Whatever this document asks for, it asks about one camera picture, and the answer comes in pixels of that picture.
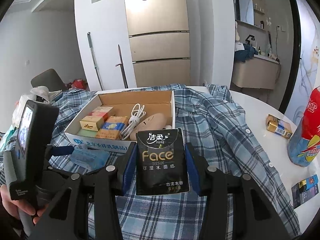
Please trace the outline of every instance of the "beige refrigerator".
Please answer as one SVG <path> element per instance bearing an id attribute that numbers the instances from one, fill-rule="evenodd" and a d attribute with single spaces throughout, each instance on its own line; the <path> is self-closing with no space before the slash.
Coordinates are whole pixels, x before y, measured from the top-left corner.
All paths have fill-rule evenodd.
<path id="1" fill-rule="evenodd" d="M 190 85 L 186 0 L 124 0 L 138 87 Z"/>

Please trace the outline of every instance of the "white box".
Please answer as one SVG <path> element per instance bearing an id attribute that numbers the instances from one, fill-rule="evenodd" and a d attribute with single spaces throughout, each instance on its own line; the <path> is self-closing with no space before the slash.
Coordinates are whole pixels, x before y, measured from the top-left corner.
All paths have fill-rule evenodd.
<path id="1" fill-rule="evenodd" d="M 99 91 L 76 115 L 64 130 L 68 140 L 73 145 L 84 144 L 90 148 L 112 152 L 125 153 L 131 143 L 129 140 L 111 140 L 79 136 L 81 129 L 80 120 L 87 116 L 98 106 L 113 106 L 116 109 L 115 116 L 128 116 L 130 118 L 133 106 L 136 103 L 145 105 L 147 114 L 141 121 L 152 114 L 164 113 L 167 115 L 167 125 L 175 128 L 175 102 L 173 91 L 125 91 L 114 93 L 113 91 Z"/>

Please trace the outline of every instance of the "round table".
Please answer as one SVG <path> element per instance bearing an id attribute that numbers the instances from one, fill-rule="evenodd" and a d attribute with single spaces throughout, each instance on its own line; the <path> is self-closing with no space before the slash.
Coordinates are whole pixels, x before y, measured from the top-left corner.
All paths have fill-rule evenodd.
<path id="1" fill-rule="evenodd" d="M 209 92 L 206 87 L 190 88 L 199 92 Z M 267 131 L 266 118 L 268 114 L 271 114 L 290 123 L 292 132 L 296 130 L 297 126 L 278 110 L 256 98 L 235 91 L 230 91 L 230 93 L 233 100 L 241 105 L 241 107 L 245 110 L 245 120 L 247 125 L 255 135 L 258 142 L 261 144 L 264 151 L 267 153 L 271 163 L 279 172 L 284 187 L 290 196 L 291 203 L 293 203 L 291 187 L 297 184 L 299 181 L 314 174 L 320 176 L 319 155 L 308 167 L 300 167 L 293 164 L 288 157 L 288 140 L 275 133 Z M 307 229 L 319 208 L 320 194 L 317 194 L 306 203 L 295 208 L 294 211 L 298 215 L 302 233 Z"/>

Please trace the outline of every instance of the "device screen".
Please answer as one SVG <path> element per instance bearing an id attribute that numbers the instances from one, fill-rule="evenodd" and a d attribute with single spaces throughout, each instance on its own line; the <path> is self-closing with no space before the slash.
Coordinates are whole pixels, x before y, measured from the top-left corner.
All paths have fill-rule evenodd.
<path id="1" fill-rule="evenodd" d="M 32 114 L 33 114 L 32 110 L 28 106 L 26 106 L 21 123 L 20 123 L 19 132 L 18 132 L 18 140 L 23 150 L 23 153 L 26 150 L 26 144 L 27 144 L 29 126 L 32 119 Z"/>

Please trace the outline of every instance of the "beige computer mouse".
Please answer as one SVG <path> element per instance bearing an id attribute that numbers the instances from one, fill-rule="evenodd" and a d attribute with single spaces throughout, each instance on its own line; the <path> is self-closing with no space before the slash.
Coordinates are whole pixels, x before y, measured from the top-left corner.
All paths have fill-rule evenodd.
<path id="1" fill-rule="evenodd" d="M 131 141 L 137 141 L 136 133 L 139 131 L 147 131 L 147 130 L 161 130 L 165 127 L 167 122 L 167 118 L 162 113 L 157 113 L 149 116 L 147 119 L 140 122 L 136 128 L 133 129 L 130 134 Z"/>

